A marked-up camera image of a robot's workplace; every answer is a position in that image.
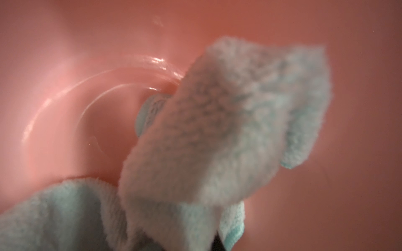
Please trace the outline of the pink plastic bucket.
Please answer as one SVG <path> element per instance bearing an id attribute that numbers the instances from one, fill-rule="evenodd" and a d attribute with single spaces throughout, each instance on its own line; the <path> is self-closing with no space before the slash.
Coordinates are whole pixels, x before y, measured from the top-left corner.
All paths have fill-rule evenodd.
<path id="1" fill-rule="evenodd" d="M 1 1 L 1 209 L 117 184 L 141 100 L 222 36 L 323 46 L 332 84 L 310 156 L 246 200 L 234 249 L 401 250 L 401 1 Z"/>

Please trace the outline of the light teal cloth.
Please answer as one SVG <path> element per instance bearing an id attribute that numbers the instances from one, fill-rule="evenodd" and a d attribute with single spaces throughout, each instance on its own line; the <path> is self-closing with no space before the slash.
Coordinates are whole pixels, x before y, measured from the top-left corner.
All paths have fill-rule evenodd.
<path id="1" fill-rule="evenodd" d="M 331 96 L 325 49 L 223 37 L 136 119 L 117 188 L 73 179 L 1 215 L 3 251 L 230 251 L 244 200 L 309 156 Z"/>

